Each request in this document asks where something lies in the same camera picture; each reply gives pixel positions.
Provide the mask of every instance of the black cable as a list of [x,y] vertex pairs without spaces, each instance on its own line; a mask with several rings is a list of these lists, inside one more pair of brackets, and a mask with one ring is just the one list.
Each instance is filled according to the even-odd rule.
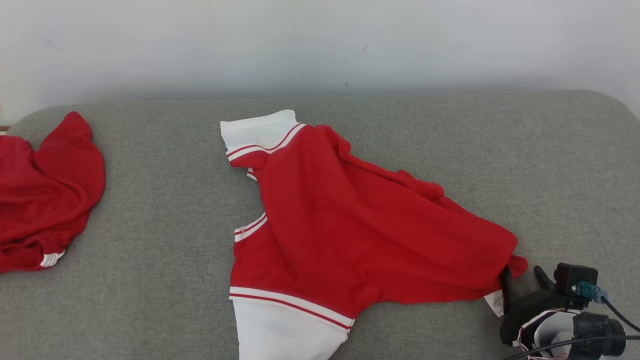
[[583,343],[585,341],[591,341],[591,340],[640,340],[640,335],[593,336],[591,338],[579,338],[579,339],[571,339],[571,340],[566,340],[566,341],[560,341],[559,343],[553,343],[551,345],[534,348],[534,349],[531,349],[529,351],[522,352],[520,354],[515,354],[513,356],[505,357],[503,360],[516,360],[516,359],[520,359],[521,357],[527,357],[528,355],[533,355],[535,353],[538,353],[538,352],[541,352],[541,351],[544,351],[544,350],[549,350],[550,348],[563,347],[565,345],[571,345],[571,344],[575,344],[575,343]]
[[606,297],[600,297],[600,298],[602,299],[602,301],[604,301],[605,304],[607,304],[607,306],[609,306],[609,309],[611,309],[611,311],[613,311],[613,313],[620,318],[620,320],[624,321],[625,324],[631,326],[633,330],[640,332],[640,327],[638,327],[636,324],[630,322],[627,318],[622,316],[622,314],[615,307],[613,307],[613,305],[611,305],[611,303]]

